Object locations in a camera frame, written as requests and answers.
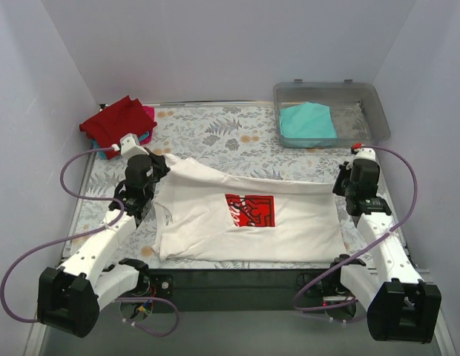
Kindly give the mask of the white Coca-Cola t-shirt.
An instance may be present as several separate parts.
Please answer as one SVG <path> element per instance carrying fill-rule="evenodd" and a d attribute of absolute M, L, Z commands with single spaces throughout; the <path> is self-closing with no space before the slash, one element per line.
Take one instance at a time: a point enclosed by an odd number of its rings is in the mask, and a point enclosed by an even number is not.
<path fill-rule="evenodd" d="M 330 184 L 238 177 L 173 154 L 165 163 L 161 260 L 328 263 L 346 251 Z"/>

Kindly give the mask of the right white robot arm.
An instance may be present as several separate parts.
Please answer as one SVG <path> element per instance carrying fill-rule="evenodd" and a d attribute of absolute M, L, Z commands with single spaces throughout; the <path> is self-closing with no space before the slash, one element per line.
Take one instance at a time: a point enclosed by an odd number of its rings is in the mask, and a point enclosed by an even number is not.
<path fill-rule="evenodd" d="M 415 270 L 398 235 L 387 201 L 377 195 L 380 168 L 371 159 L 355 159 L 339 166 L 333 191 L 346 200 L 346 209 L 370 250 L 377 274 L 361 260 L 341 255 L 344 262 L 328 276 L 336 294 L 349 291 L 367 312 L 369 333 L 378 341 L 430 343 L 433 339 L 441 292 Z"/>

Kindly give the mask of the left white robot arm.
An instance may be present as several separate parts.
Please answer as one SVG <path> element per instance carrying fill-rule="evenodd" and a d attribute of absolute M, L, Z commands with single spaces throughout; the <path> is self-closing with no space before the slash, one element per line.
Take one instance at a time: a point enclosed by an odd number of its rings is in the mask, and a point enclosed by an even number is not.
<path fill-rule="evenodd" d="M 156 184 L 168 173 L 163 156 L 151 152 L 128 159 L 125 178 L 100 224 L 75 254 L 39 278 L 37 318 L 40 323 L 85 337 L 99 313 L 123 294 L 148 293 L 148 265 L 123 259 L 108 268 L 115 251 L 151 210 Z"/>

